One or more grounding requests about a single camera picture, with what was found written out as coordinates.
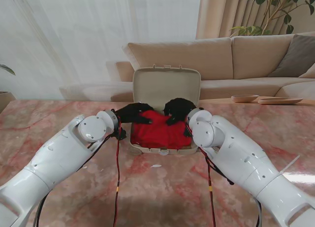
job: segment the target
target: gray cushion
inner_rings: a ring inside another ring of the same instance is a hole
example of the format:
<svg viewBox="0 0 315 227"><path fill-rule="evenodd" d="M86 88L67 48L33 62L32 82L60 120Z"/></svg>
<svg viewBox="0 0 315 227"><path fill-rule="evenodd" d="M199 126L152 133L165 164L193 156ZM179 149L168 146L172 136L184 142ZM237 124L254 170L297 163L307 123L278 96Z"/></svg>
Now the gray cushion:
<svg viewBox="0 0 315 227"><path fill-rule="evenodd" d="M268 77L299 77L314 63L315 36L294 35L283 60Z"/></svg>

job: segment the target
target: pink marble surface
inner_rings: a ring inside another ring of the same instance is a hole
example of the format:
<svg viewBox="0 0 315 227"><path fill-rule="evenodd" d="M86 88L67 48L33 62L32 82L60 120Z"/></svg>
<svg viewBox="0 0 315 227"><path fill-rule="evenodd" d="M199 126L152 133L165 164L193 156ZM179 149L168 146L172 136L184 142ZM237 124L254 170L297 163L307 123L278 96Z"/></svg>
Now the pink marble surface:
<svg viewBox="0 0 315 227"><path fill-rule="evenodd" d="M0 114L0 185L15 175L36 150L73 117L118 109L125 103L16 100ZM297 155L286 172L298 187L315 195L315 107L201 103L243 130L266 151L278 169ZM81 169L48 196L41 227L110 227L114 214L117 171L116 141L110 139ZM121 142L121 188L118 227L212 226L207 166L201 153L160 156L128 152ZM256 205L248 193L212 174L218 227L252 227ZM277 224L263 211L263 224ZM34 212L28 223L32 226Z"/></svg>

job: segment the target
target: curtain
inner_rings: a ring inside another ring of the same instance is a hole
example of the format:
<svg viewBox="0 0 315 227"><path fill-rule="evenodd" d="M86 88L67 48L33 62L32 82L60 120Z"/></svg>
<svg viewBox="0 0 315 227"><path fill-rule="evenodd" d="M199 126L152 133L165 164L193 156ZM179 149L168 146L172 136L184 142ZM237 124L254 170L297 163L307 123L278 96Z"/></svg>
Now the curtain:
<svg viewBox="0 0 315 227"><path fill-rule="evenodd" d="M200 0L196 38L228 37L234 26L260 26L266 23L266 4L258 5L254 0ZM273 20L267 29L272 34L285 34L283 19Z"/></svg>
<svg viewBox="0 0 315 227"><path fill-rule="evenodd" d="M200 0L0 0L0 89L63 99L67 85L121 88L128 42L194 40Z"/></svg>

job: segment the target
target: red wire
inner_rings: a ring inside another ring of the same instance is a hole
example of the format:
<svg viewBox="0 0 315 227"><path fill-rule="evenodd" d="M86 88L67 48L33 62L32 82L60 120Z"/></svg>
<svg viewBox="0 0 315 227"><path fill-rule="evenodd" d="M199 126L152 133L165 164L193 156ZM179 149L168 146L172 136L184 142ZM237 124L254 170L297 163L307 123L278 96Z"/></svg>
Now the red wire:
<svg viewBox="0 0 315 227"><path fill-rule="evenodd" d="M117 139L117 149L116 149L116 165L117 165L117 172L118 172L118 181L117 181L117 188L116 188L116 196L115 196L115 214L114 214L114 222L113 222L113 227L116 225L117 221L117 209L118 209L118 192L119 192L119 184L120 184L120 170L119 170L119 139L120 139L120 134L122 130L122 123L120 118L118 117L119 120L119 125L118 125L118 139Z"/></svg>
<svg viewBox="0 0 315 227"><path fill-rule="evenodd" d="M188 124L186 124L186 128L188 129L188 131L192 135L192 130L190 129ZM208 165L208 185L209 185L209 193L210 193L210 205L211 205L211 214L212 214L212 224L213 224L213 227L216 227L217 225L216 225L216 217L215 217L215 208L214 208L214 205L213 205L213 191L212 191L212 182L211 182L211 175L210 175L210 171L211 171L210 160L209 160L209 157L207 156L207 154L205 153L205 151L203 151L200 147L199 147L199 149L202 152L202 154L205 156L206 163Z"/></svg>

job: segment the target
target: potted plant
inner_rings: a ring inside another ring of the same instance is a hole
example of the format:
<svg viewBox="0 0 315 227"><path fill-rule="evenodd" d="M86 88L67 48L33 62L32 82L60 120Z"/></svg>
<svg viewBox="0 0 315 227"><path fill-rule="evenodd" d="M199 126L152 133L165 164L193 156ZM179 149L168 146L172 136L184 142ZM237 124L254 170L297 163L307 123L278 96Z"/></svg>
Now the potted plant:
<svg viewBox="0 0 315 227"><path fill-rule="evenodd" d="M257 36L257 35L271 35L271 31L267 29L269 24L284 16L283 23L287 25L286 34L291 34L294 30L294 27L290 25L292 17L290 16L290 12L299 8L302 5L307 5L310 9L310 14L314 13L313 3L315 0L305 1L304 3L298 4L299 0L254 0L256 4L263 4L267 2L266 9L264 13L264 18L260 26L236 26L233 29L236 30L233 35L239 36Z"/></svg>
<svg viewBox="0 0 315 227"><path fill-rule="evenodd" d="M12 69L10 69L6 65L1 65L0 64L0 68L4 69L5 71L7 71L7 72L9 72L9 73L11 73L13 75L15 75L14 71ZM0 113L5 109L5 107L12 100L15 100L15 97L14 97L14 95L12 95L12 93L0 91Z"/></svg>

